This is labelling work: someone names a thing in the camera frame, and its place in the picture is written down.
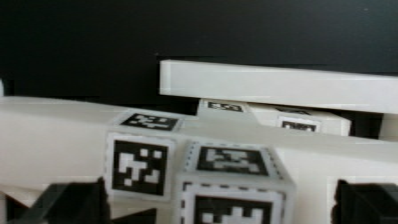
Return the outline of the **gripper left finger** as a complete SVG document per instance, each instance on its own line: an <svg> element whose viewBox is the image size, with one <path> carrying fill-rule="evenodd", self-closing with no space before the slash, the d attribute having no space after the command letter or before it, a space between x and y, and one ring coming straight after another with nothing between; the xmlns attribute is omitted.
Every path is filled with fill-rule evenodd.
<svg viewBox="0 0 398 224"><path fill-rule="evenodd" d="M10 224L111 224L102 179L51 184Z"/></svg>

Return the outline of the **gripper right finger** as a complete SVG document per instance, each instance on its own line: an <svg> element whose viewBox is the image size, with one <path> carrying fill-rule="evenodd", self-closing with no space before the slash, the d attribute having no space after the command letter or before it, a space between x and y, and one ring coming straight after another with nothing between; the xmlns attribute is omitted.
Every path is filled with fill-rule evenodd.
<svg viewBox="0 0 398 224"><path fill-rule="evenodd" d="M337 181L332 224L398 224L398 185Z"/></svg>

